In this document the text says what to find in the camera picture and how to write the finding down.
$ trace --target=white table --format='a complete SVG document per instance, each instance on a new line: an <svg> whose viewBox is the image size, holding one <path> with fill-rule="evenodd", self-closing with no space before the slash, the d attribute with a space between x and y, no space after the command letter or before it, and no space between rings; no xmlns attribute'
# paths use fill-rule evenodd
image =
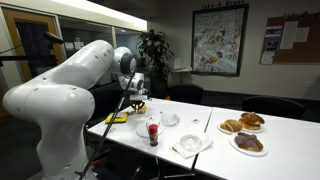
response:
<svg viewBox="0 0 320 180"><path fill-rule="evenodd" d="M145 114L134 114L128 117L126 123L112 125L107 139L119 144L134 148L151 156L158 157L170 163L191 169L194 157L185 159L180 154L175 154L170 149L183 134L203 133L209 120L212 107L186 104L174 101L152 99L144 101L147 104ZM164 129L158 138L158 146L151 147L149 138L142 138L136 134L136 128L140 123L146 123L150 117L160 120L161 113L175 113L180 118L180 124L173 129ZM89 132L102 136L107 125L104 122L89 129Z"/></svg>
<svg viewBox="0 0 320 180"><path fill-rule="evenodd" d="M239 119L242 111L213 108L206 133L214 145L199 153L195 170L225 179L319 179L320 123L261 115L265 131L255 133L269 152L262 157L243 154L217 126Z"/></svg>

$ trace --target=yellow sponge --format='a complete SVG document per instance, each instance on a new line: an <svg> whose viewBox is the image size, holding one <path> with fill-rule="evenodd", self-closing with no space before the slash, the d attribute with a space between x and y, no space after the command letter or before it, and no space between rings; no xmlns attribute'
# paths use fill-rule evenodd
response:
<svg viewBox="0 0 320 180"><path fill-rule="evenodd" d="M108 117L104 120L106 124L110 123L113 113L110 113ZM113 123L125 123L128 119L128 112L119 112L117 117L114 119Z"/></svg>

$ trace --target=framed poster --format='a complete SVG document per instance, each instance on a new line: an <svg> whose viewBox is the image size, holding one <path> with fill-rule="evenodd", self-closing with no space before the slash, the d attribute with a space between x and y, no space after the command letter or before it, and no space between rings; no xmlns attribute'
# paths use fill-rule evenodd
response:
<svg viewBox="0 0 320 180"><path fill-rule="evenodd" d="M239 76L248 4L193 11L194 74Z"/></svg>

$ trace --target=cork board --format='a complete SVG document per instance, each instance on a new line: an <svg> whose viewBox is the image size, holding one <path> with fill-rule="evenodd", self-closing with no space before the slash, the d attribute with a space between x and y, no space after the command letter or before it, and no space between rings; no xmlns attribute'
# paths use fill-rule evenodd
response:
<svg viewBox="0 0 320 180"><path fill-rule="evenodd" d="M309 27L306 42L294 42L292 49L280 49L274 51L273 63L320 63L320 18L317 14L306 14L294 20L285 20L283 17L268 18L267 28L281 26L282 34L279 37L281 43L285 22L298 21L298 28ZM267 41L264 38L262 53L267 51Z"/></svg>

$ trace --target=potted plant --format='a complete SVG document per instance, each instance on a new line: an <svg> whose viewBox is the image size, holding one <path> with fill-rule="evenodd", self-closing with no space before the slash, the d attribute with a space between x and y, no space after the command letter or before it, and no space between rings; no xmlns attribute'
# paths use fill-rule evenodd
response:
<svg viewBox="0 0 320 180"><path fill-rule="evenodd" d="M163 32L143 31L137 44L140 56L146 58L146 75L150 77L151 92L154 97L165 98L168 89L170 62L174 54L169 50L168 36Z"/></svg>

